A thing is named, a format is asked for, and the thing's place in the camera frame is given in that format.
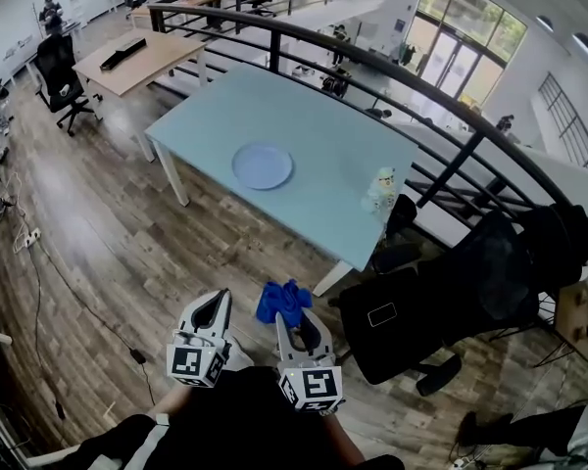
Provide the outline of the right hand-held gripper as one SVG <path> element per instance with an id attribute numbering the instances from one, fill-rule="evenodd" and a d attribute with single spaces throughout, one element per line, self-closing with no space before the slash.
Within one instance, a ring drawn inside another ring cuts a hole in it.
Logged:
<path id="1" fill-rule="evenodd" d="M 278 350 L 281 360 L 292 360 L 294 351 L 281 313 L 275 315 Z M 335 364 L 332 336 L 319 317 L 303 309 L 299 326 L 302 347 L 308 358 L 302 362 L 281 361 L 278 386 L 288 403 L 298 412 L 319 413 L 344 401 L 342 368 Z"/>

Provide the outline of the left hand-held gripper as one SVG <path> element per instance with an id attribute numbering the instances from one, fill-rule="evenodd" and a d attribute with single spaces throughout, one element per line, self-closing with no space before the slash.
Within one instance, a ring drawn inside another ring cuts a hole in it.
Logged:
<path id="1" fill-rule="evenodd" d="M 167 375 L 190 387 L 213 388 L 230 357 L 226 339 L 232 296 L 228 289 L 197 298 L 181 314 L 167 346 Z"/>

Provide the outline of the blue cloth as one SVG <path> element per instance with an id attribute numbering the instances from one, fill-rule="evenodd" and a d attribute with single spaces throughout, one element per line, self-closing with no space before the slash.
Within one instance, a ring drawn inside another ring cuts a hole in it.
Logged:
<path id="1" fill-rule="evenodd" d="M 294 279 L 283 285 L 270 281 L 260 296 L 256 317 L 262 323 L 273 324 L 280 314 L 287 328 L 295 328 L 302 322 L 303 309 L 312 306 L 311 292 L 299 288 Z"/>

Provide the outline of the big light blue plate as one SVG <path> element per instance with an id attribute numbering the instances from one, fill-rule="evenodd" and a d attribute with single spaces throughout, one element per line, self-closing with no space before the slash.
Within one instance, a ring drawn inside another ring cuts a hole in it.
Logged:
<path id="1" fill-rule="evenodd" d="M 249 143 L 234 154 L 231 168 L 241 185 L 263 191 L 285 183 L 294 164 L 290 154 L 282 149 L 264 143 Z"/>

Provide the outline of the person's right forearm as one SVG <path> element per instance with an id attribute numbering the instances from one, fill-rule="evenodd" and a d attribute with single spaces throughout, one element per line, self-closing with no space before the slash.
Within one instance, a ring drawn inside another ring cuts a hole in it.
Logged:
<path id="1" fill-rule="evenodd" d="M 334 413 L 322 417 L 322 424 L 340 461 L 347 467 L 356 467 L 366 458 L 341 426 Z"/>

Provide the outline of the person's left forearm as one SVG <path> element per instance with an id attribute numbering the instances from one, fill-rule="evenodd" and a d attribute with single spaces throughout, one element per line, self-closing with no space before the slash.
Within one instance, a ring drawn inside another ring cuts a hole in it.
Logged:
<path id="1" fill-rule="evenodd" d="M 191 392 L 191 386 L 176 383 L 173 388 L 148 411 L 148 415 L 153 419 L 160 414 L 175 415 L 187 404 Z"/>

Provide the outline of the white table leg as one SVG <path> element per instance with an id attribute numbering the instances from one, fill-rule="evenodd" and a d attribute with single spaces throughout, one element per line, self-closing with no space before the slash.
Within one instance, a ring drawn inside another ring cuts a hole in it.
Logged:
<path id="1" fill-rule="evenodd" d="M 321 297 L 334 285 L 336 285 L 343 277 L 352 271 L 353 267 L 343 260 L 338 261 L 326 275 L 317 283 L 313 289 L 315 297 Z"/>

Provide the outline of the person's black clothing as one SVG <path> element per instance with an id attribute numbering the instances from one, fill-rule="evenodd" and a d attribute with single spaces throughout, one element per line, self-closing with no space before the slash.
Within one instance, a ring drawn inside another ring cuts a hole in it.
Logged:
<path id="1" fill-rule="evenodd" d="M 63 470 L 405 470 L 394 455 L 347 467 L 318 413 L 296 411 L 265 366 L 192 388 L 175 415 L 135 414 L 81 443 Z"/>

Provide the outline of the wooden desk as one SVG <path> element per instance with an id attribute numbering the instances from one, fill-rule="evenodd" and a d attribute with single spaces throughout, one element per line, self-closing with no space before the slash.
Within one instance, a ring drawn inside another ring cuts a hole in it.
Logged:
<path id="1" fill-rule="evenodd" d="M 102 69 L 102 64 L 115 53 L 141 42 L 145 44 L 144 47 L 121 60 L 113 69 Z M 206 86 L 205 47 L 205 43 L 196 39 L 134 28 L 85 56 L 73 66 L 73 70 L 91 103 L 95 117 L 100 120 L 103 115 L 100 102 L 94 98 L 96 94 L 121 99 L 190 60 L 197 64 L 200 85 Z"/>

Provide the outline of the black curved railing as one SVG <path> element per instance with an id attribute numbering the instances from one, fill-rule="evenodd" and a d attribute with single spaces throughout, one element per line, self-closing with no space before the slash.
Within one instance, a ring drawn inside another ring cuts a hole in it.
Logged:
<path id="1" fill-rule="evenodd" d="M 415 192 L 414 201 L 419 209 L 433 217 L 440 216 L 455 227 L 453 234 L 443 234 L 439 226 L 422 227 L 447 245 L 459 241 L 474 227 L 477 218 L 487 212 L 499 211 L 511 220 L 517 220 L 521 213 L 542 205 L 556 203 L 568 206 L 571 203 L 561 181 L 554 180 L 543 164 L 533 161 L 522 147 L 510 142 L 485 118 L 372 53 L 294 24 L 252 14 L 167 4 L 152 4 L 149 12 L 154 30 L 164 33 L 176 29 L 169 20 L 180 14 L 192 19 L 220 18 L 233 23 L 238 32 L 246 29 L 265 31 L 269 35 L 266 45 L 248 41 L 240 35 L 227 36 L 225 40 L 266 53 L 269 57 L 267 71 L 280 73 L 285 63 L 292 61 L 338 79 L 407 116 L 411 125 L 401 130 L 401 135 L 417 144 L 419 152 L 437 164 L 428 168 L 413 163 L 413 170 L 424 179 L 421 182 L 409 179 L 407 186 Z M 449 130 L 356 79 L 286 51 L 285 41 L 288 38 L 330 53 L 337 52 L 359 66 L 414 90 L 463 122 L 469 129 L 466 140 L 460 140 Z"/>

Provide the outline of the long black bar device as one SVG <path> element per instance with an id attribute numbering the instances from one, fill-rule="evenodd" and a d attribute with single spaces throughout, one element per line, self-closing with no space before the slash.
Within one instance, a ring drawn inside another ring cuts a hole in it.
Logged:
<path id="1" fill-rule="evenodd" d="M 136 37 L 126 42 L 100 65 L 100 71 L 114 70 L 120 63 L 146 47 L 147 41 L 145 37 Z"/>

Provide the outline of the glass entrance doors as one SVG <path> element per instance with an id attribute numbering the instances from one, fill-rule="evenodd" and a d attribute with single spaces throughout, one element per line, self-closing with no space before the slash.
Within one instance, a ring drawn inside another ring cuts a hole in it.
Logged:
<path id="1" fill-rule="evenodd" d="M 405 43 L 407 67 L 456 100 L 481 107 L 527 26 L 490 0 L 419 0 Z"/>

